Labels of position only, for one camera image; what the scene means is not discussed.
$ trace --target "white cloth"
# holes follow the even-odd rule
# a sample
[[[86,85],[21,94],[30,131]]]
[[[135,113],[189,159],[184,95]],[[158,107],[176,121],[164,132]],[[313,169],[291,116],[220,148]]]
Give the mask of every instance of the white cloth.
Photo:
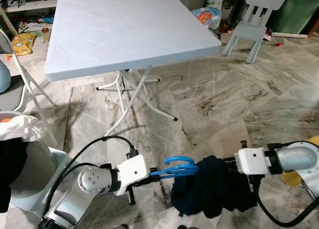
[[[0,141],[22,138],[23,142],[34,142],[43,139],[45,133],[45,128],[33,116],[16,116],[9,122],[0,123]]]

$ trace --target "cushion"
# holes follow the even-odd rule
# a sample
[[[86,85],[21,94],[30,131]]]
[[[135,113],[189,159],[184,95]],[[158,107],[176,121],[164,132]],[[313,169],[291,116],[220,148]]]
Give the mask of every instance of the cushion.
[[[7,66],[0,60],[0,93],[5,92],[11,82],[10,71]]]
[[[0,93],[0,110],[11,111],[16,109],[22,98],[24,81],[21,75],[11,77],[10,88]]]

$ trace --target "green storage box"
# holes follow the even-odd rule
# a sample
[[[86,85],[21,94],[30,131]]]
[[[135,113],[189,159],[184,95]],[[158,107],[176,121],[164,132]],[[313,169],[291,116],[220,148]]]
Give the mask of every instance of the green storage box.
[[[300,33],[319,7],[319,0],[286,0],[274,12],[271,29],[274,32]]]

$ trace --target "table top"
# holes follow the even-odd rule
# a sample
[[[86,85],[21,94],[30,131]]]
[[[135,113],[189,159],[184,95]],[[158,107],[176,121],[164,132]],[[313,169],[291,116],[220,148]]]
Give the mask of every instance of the table top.
[[[220,41],[179,0],[59,0],[51,81],[217,54]]]

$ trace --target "dark blue cloth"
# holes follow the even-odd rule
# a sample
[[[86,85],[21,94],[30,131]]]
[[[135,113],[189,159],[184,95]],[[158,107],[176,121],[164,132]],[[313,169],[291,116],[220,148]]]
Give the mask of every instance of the dark blue cloth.
[[[27,143],[22,142],[21,138],[13,138],[5,141],[0,141],[0,213],[5,213],[8,210],[11,199],[10,185],[20,175],[27,154],[25,148]]]
[[[171,203],[186,215],[204,212],[207,218],[221,214],[222,209],[243,212],[257,205],[246,175],[229,172],[222,159],[209,156],[196,164],[195,176],[176,177]]]

